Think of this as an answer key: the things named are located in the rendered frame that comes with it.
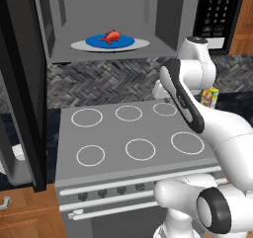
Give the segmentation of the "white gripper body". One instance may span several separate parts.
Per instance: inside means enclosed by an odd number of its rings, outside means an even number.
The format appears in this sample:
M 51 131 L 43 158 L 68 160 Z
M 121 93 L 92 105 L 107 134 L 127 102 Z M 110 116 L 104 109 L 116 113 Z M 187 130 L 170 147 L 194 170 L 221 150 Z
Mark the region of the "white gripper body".
M 152 90 L 152 95 L 155 99 L 170 99 L 171 96 L 169 93 L 164 89 L 161 82 L 157 80 Z

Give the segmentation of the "grey microwave turntable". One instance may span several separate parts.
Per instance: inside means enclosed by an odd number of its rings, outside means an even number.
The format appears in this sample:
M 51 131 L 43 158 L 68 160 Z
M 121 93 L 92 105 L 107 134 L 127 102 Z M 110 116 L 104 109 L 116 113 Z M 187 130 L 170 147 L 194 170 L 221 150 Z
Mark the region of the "grey microwave turntable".
M 78 49 L 82 51 L 89 51 L 89 52 L 122 52 L 122 51 L 132 51 L 140 48 L 144 48 L 150 45 L 150 42 L 147 40 L 140 40 L 134 39 L 134 44 L 122 47 L 122 48 L 114 48 L 114 49 L 105 49 L 105 48 L 98 48 L 91 45 L 88 45 L 85 40 L 74 42 L 70 45 L 73 49 Z

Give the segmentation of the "red fish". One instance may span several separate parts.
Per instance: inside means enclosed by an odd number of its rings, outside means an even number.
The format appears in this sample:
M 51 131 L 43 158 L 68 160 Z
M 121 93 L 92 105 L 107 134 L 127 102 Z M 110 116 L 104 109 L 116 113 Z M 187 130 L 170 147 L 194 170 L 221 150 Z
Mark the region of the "red fish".
M 102 38 L 102 41 L 106 42 L 108 45 L 111 45 L 113 41 L 119 41 L 121 34 L 116 30 L 109 31 L 105 33 L 105 36 Z

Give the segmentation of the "blue plate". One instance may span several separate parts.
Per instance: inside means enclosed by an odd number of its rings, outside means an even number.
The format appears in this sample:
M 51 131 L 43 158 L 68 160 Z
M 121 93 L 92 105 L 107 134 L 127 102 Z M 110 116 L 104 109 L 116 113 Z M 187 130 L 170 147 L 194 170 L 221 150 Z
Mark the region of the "blue plate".
M 108 45 L 106 42 L 102 41 L 102 38 L 105 35 L 95 35 L 85 39 L 88 45 L 98 47 L 98 48 L 105 48 L 105 49 L 114 49 L 114 48 L 122 48 L 127 47 L 134 44 L 134 38 L 121 35 L 119 41 L 113 41 L 111 45 Z

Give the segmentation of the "grey open microwave oven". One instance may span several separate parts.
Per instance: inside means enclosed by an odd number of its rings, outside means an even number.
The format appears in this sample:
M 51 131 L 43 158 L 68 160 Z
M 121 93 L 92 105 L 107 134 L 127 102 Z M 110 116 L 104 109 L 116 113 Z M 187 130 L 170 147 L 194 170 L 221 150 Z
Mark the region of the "grey open microwave oven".
M 36 0 L 50 63 L 174 56 L 187 37 L 203 37 L 212 54 L 227 54 L 242 0 Z M 147 40 L 144 48 L 89 52 L 70 45 L 116 30 Z

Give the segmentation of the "black microwave door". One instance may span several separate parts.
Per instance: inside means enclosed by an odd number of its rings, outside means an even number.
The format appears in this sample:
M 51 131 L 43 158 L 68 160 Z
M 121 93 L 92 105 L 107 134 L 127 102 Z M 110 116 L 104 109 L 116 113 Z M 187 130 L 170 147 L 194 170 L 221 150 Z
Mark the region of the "black microwave door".
M 34 190 L 46 189 L 46 59 L 36 0 L 0 0 L 0 83 Z

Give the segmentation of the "yellow green carton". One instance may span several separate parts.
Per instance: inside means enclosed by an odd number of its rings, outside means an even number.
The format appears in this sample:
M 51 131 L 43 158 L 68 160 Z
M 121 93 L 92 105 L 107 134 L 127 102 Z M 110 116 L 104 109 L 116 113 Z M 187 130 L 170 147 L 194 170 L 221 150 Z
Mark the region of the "yellow green carton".
M 217 88 L 206 89 L 202 92 L 201 103 L 206 107 L 214 109 L 217 102 L 218 95 L 219 95 L 219 90 Z

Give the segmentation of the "grey stove with hob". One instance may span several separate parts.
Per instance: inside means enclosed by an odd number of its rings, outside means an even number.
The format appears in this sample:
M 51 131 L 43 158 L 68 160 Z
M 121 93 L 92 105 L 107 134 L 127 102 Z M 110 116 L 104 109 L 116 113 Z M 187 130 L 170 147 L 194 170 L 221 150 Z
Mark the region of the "grey stove with hob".
M 55 173 L 59 205 L 81 202 L 59 191 L 218 166 L 208 144 L 176 106 L 163 101 L 64 109 Z M 67 238 L 152 238 L 166 211 L 160 206 L 74 221 L 89 213 L 155 201 L 153 197 L 61 212 Z

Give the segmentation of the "wooden drawer front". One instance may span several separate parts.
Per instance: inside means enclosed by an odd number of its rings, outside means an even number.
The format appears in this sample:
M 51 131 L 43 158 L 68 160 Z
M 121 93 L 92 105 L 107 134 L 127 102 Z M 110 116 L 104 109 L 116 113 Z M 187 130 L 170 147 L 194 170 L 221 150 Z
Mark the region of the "wooden drawer front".
M 6 209 L 0 209 L 0 215 L 58 206 L 54 184 L 47 185 L 46 190 L 39 193 L 35 193 L 32 187 L 2 191 L 0 192 L 0 205 L 4 202 L 4 197 L 10 197 L 11 202 Z

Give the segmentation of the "wooden cupboard door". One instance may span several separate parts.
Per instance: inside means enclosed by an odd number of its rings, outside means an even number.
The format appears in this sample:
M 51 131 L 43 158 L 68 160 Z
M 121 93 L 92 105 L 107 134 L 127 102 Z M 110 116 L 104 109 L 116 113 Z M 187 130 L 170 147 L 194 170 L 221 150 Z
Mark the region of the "wooden cupboard door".
M 57 207 L 0 214 L 0 238 L 67 238 Z

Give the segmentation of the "white stove front rail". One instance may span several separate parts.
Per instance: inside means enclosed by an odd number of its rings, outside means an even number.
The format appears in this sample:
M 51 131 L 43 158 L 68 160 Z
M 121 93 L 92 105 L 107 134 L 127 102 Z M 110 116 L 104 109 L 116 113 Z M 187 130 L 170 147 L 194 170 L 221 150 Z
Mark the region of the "white stove front rail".
M 164 174 L 164 175 L 156 175 L 146 178 L 140 178 L 140 179 L 132 179 L 132 180 L 124 180 L 119 182 L 111 182 L 101 185 L 94 185 L 94 186 L 87 186 L 87 187 L 80 187 L 80 188 L 74 188 L 74 189 L 67 189 L 59 191 L 60 196 L 70 196 L 70 195 L 76 195 L 79 193 L 88 193 L 88 192 L 94 192 L 98 190 L 103 189 L 111 189 L 111 188 L 117 188 L 122 186 L 130 186 L 135 184 L 141 184 L 141 183 L 147 183 L 147 182 L 156 182 L 168 178 L 174 178 L 174 177 L 181 177 L 181 176 L 188 176 L 188 175 L 195 175 L 195 174 L 205 174 L 205 173 L 213 173 L 221 171 L 220 166 L 215 167 L 209 167 L 209 168 L 203 168 L 199 170 L 191 170 L 191 171 L 183 171 L 183 172 L 177 172 L 177 173 L 170 173 L 170 174 Z

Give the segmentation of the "wooden wall cupboard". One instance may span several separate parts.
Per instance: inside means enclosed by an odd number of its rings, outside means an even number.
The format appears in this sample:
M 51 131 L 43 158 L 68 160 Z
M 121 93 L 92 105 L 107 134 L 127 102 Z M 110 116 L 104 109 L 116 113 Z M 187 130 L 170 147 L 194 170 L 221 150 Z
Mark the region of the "wooden wall cupboard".
M 229 54 L 253 54 L 253 0 L 242 2 Z

